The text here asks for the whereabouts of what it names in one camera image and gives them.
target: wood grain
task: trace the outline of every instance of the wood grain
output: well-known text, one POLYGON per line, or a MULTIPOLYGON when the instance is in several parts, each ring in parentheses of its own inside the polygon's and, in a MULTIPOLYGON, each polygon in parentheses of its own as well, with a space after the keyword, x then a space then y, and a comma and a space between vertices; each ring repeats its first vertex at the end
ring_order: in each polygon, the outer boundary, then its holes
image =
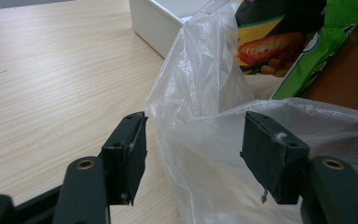
MULTIPOLYGON (((0 9, 0 193, 23 203, 97 155, 126 115, 142 110, 162 58, 131 29, 126 0, 0 9)), ((113 223, 174 223, 176 207, 147 126, 135 206, 113 223)))

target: snack bag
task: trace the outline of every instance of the snack bag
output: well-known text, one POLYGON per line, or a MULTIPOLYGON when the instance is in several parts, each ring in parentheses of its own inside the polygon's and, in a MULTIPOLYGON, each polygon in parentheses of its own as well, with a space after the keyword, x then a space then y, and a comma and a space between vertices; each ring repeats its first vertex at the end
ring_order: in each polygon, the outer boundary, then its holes
POLYGON ((358 23, 358 1, 328 0, 323 28, 313 37, 289 70, 272 99, 298 96, 324 69, 358 23))
POLYGON ((245 0, 236 12, 245 75, 284 77, 324 24, 325 0, 245 0))

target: white box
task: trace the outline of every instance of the white box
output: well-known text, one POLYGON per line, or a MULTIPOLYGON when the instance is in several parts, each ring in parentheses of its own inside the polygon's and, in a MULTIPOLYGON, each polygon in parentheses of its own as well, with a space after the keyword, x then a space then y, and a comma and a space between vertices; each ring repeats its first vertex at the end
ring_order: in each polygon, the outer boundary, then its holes
POLYGON ((133 30, 162 57, 179 29, 209 0, 130 0, 133 30))

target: sausage image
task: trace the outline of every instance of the sausage image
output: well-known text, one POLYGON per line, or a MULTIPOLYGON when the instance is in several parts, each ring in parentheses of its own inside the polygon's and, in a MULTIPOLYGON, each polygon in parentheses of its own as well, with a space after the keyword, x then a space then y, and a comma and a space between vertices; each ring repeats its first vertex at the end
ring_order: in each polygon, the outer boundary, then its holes
POLYGON ((306 40, 301 32, 271 35, 241 45, 237 56, 249 67, 268 63, 273 58, 281 58, 285 63, 302 50, 306 40))

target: plastic bag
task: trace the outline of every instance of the plastic bag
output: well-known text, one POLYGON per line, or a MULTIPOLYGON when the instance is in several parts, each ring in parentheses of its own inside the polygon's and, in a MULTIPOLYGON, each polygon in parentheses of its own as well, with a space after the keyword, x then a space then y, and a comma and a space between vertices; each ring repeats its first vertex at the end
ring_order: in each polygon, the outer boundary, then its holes
POLYGON ((299 205, 260 202, 264 189, 240 157, 244 113, 271 116, 310 145, 311 158, 335 156, 358 172, 358 111, 297 98, 255 101, 232 56, 237 6, 211 1, 183 26, 145 112, 158 127, 185 223, 300 223, 299 205))

